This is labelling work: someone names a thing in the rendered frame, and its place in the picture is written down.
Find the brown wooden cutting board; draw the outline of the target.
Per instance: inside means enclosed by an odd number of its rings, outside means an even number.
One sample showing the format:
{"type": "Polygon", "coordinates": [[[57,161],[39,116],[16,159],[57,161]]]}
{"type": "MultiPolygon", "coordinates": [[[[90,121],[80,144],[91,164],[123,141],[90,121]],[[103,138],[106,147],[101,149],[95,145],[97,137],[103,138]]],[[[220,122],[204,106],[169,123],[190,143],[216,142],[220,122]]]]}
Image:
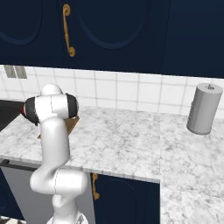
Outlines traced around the brown wooden cutting board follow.
{"type": "Polygon", "coordinates": [[[53,116],[45,119],[40,125],[39,138],[67,137],[74,129],[80,118],[78,116],[62,119],[53,116]]]}

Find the navy base cupboard door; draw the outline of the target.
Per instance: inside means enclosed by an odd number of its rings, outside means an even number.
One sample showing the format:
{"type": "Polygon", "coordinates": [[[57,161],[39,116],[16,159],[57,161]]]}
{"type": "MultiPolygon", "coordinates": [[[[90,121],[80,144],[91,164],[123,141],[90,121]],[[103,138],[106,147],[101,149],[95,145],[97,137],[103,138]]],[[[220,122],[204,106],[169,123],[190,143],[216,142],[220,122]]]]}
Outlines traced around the navy base cupboard door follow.
{"type": "Polygon", "coordinates": [[[160,224],[160,185],[98,174],[95,224],[160,224]]]}

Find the grey paper towel roll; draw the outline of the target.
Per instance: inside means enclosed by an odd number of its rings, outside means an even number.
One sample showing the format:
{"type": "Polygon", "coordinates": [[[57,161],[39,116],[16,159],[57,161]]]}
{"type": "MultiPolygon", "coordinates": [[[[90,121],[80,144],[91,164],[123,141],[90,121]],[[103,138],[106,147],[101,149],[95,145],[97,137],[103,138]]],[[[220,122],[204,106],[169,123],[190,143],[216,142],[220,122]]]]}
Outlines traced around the grey paper towel roll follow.
{"type": "Polygon", "coordinates": [[[197,85],[186,124],[192,133],[207,135],[211,132],[222,93],[223,88],[216,84],[197,85]]]}

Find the black hob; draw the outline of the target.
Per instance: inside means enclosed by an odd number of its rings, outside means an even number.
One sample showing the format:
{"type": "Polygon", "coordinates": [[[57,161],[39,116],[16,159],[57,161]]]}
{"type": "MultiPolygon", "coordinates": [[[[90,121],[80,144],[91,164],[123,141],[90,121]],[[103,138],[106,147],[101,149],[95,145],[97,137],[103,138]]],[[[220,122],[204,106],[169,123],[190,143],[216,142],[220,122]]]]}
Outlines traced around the black hob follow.
{"type": "Polygon", "coordinates": [[[20,109],[23,105],[21,101],[0,100],[0,131],[20,115],[20,109]]]}

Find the grey dishwasher front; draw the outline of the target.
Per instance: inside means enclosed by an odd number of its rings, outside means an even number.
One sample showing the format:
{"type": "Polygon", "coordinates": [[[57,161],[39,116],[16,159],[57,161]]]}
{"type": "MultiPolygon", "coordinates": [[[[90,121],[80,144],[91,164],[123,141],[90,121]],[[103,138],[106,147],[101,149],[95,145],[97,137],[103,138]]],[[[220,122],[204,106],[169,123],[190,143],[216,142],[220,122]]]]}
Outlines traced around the grey dishwasher front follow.
{"type": "MultiPolygon", "coordinates": [[[[46,224],[53,216],[52,195],[34,192],[30,187],[31,171],[3,167],[3,174],[17,201],[27,224],[46,224]]],[[[90,175],[87,175],[87,190],[76,198],[79,210],[85,214],[88,224],[95,224],[94,202],[91,193],[90,175]]]]}

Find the navy wall cupboard door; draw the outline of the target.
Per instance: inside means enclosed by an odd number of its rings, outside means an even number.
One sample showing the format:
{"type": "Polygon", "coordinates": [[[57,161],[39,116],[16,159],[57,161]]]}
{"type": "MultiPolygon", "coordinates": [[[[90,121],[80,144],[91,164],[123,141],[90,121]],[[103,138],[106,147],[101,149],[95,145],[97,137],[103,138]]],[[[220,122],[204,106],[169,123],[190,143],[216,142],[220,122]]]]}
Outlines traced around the navy wall cupboard door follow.
{"type": "Polygon", "coordinates": [[[171,0],[57,0],[67,66],[156,74],[162,67],[171,0]],[[67,52],[63,5],[70,45],[67,52]]]}
{"type": "Polygon", "coordinates": [[[57,0],[0,0],[0,64],[63,67],[57,0]]]}

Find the grey wall socket plate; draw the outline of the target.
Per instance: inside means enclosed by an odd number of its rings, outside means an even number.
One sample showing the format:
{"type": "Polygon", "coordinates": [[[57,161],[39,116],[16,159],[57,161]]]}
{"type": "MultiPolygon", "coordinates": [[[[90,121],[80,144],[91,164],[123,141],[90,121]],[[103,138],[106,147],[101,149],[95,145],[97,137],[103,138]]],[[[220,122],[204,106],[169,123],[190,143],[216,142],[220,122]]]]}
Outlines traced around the grey wall socket plate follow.
{"type": "Polygon", "coordinates": [[[23,66],[4,65],[4,71],[8,78],[26,79],[26,71],[23,66]]]}

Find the plain navy wall cupboard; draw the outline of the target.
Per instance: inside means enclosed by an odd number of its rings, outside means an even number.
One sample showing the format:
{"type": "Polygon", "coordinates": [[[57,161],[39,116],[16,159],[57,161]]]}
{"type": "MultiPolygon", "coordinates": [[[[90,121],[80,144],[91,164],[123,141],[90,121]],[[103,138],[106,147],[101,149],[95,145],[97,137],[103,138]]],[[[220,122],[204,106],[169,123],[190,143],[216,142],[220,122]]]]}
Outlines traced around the plain navy wall cupboard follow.
{"type": "Polygon", "coordinates": [[[161,72],[224,79],[224,0],[171,0],[161,72]]]}

